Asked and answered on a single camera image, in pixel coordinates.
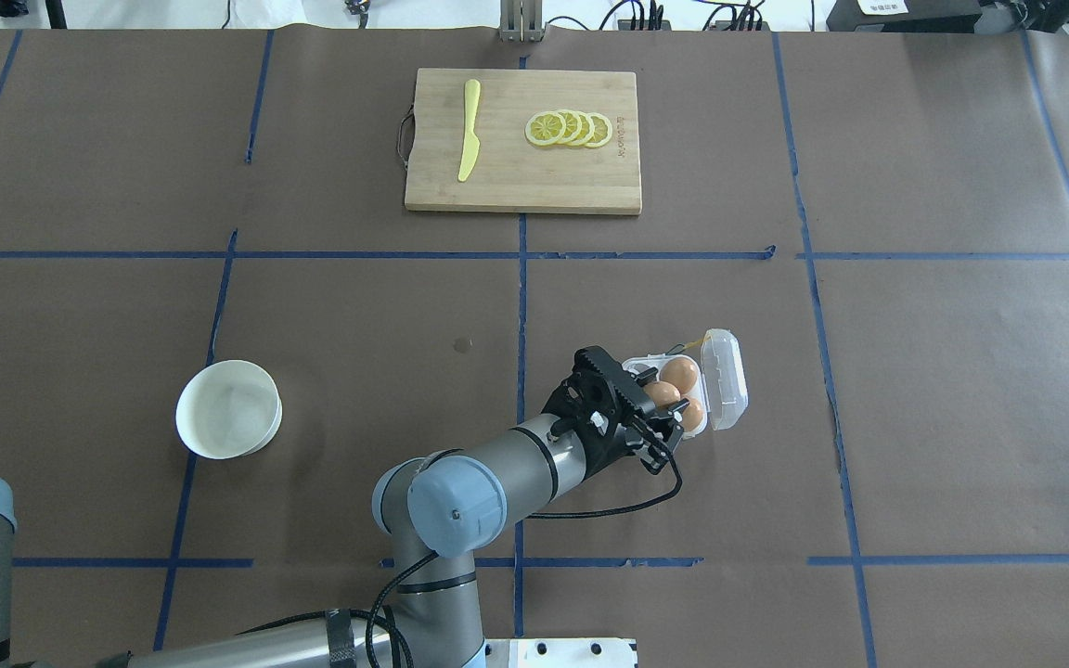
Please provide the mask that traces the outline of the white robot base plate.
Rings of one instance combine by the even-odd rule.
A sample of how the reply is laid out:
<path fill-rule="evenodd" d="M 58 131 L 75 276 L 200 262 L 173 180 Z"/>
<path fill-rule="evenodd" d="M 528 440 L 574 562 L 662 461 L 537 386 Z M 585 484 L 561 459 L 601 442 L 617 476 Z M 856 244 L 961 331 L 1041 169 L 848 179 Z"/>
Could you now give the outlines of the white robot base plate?
<path fill-rule="evenodd" d="M 620 637 L 487 639 L 486 667 L 639 667 L 635 639 Z"/>

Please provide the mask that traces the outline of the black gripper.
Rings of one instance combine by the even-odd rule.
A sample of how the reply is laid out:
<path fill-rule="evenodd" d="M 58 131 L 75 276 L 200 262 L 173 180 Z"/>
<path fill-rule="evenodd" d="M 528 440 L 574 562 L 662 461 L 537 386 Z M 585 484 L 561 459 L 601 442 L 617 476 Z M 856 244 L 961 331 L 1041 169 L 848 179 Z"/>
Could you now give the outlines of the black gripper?
<path fill-rule="evenodd" d="M 642 390 L 653 369 L 631 373 L 602 347 L 577 349 L 572 373 L 552 391 L 540 410 L 567 424 L 583 445 L 585 475 L 595 475 L 625 456 L 642 460 L 649 473 L 669 464 L 687 428 L 690 399 L 656 407 Z"/>

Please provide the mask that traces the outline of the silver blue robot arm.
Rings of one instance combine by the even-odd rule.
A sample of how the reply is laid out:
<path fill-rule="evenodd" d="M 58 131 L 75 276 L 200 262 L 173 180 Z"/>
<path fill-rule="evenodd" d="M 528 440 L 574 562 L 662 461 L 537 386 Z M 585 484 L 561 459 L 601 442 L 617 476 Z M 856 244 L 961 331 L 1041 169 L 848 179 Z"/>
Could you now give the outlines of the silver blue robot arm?
<path fill-rule="evenodd" d="M 572 368 L 546 402 L 522 407 L 512 424 L 487 437 L 405 434 L 385 454 L 365 452 L 355 435 L 334 490 L 306 490 L 301 515 L 285 512 L 249 525 L 262 557 L 195 557 L 187 521 L 174 521 L 165 557 L 18 558 L 16 499 L 0 478 L 0 667 L 12 654 L 12 578 L 17 568 L 150 570 L 156 575 L 156 630 L 148 649 L 109 657 L 109 667 L 555 667 L 611 662 L 633 667 L 632 639 L 573 631 L 566 641 L 526 639 L 522 595 L 493 605 L 481 599 L 483 568 L 509 568 L 521 586 L 531 521 L 549 521 L 551 504 L 604 469 L 675 472 L 687 439 L 684 413 L 702 400 L 692 388 L 670 405 L 659 401 L 670 356 L 619 361 L 599 346 L 573 354 Z M 250 633 L 174 649 L 164 641 L 175 593 L 196 571 L 264 568 L 284 575 L 292 592 L 316 588 L 317 608 L 255 625 Z"/>

